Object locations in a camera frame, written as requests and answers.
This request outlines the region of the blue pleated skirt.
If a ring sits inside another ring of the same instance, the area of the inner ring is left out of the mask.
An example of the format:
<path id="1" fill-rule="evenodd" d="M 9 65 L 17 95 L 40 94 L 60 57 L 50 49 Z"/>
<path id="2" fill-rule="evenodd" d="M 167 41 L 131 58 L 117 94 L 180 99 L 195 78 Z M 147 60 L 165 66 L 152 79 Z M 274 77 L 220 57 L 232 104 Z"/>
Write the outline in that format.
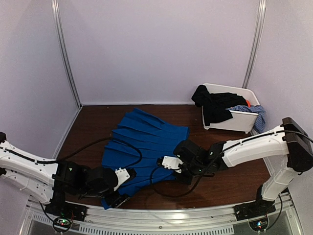
<path id="1" fill-rule="evenodd" d="M 174 181 L 171 170 L 159 168 L 158 158 L 173 156 L 176 146 L 189 137 L 189 128 L 171 125 L 140 109 L 126 113 L 113 140 L 104 147 L 102 167 L 133 168 L 137 175 L 122 184 L 117 193 L 134 196 L 150 183 Z"/>

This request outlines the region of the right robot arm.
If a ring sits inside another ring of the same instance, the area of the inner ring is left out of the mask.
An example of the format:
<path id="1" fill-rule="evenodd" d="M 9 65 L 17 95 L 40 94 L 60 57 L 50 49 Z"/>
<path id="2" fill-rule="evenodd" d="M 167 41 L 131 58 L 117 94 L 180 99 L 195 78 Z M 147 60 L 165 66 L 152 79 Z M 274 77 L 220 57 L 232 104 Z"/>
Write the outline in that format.
<path id="1" fill-rule="evenodd" d="M 256 199 L 234 207 L 237 220 L 263 216 L 275 210 L 274 202 L 292 180 L 313 167 L 312 140 L 290 117 L 262 134 L 236 141 L 214 143 L 208 150 L 190 140 L 181 141 L 173 157 L 164 158 L 162 165 L 181 174 L 184 179 L 204 173 L 227 170 L 245 162 L 281 156 L 281 166 L 259 186 Z"/>

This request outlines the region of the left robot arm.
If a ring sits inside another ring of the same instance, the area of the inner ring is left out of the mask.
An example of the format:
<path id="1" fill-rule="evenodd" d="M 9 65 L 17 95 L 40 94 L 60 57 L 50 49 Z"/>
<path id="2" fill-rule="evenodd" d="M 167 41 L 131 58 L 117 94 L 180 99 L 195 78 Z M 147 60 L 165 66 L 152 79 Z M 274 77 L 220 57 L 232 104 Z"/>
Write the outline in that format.
<path id="1" fill-rule="evenodd" d="M 104 198 L 113 208 L 129 196 L 118 189 L 136 177 L 133 168 L 91 169 L 67 160 L 45 160 L 16 148 L 0 134 L 0 176 L 21 191 L 26 191 L 47 205 L 59 217 L 70 213 L 66 194 L 81 198 Z"/>

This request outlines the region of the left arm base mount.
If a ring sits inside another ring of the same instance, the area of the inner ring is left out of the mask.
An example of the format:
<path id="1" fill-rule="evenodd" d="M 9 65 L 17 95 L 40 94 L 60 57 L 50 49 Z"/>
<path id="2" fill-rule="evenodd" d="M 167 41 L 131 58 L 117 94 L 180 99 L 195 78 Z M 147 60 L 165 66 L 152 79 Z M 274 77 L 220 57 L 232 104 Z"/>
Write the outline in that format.
<path id="1" fill-rule="evenodd" d="M 53 230 L 60 234 L 68 232 L 75 220 L 84 222 L 87 215 L 87 207 L 78 204 L 65 202 L 60 207 L 52 203 L 40 205 L 45 216 L 52 222 Z"/>

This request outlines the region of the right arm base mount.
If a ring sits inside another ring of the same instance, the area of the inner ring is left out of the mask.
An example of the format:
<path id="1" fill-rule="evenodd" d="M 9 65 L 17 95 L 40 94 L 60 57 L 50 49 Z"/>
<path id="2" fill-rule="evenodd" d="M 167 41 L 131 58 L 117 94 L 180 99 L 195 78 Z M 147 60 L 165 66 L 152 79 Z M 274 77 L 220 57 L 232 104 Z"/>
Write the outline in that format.
<path id="1" fill-rule="evenodd" d="M 254 232 L 265 232 L 269 226 L 268 214 L 275 212 L 274 202 L 256 200 L 233 207 L 237 221 L 247 220 Z"/>

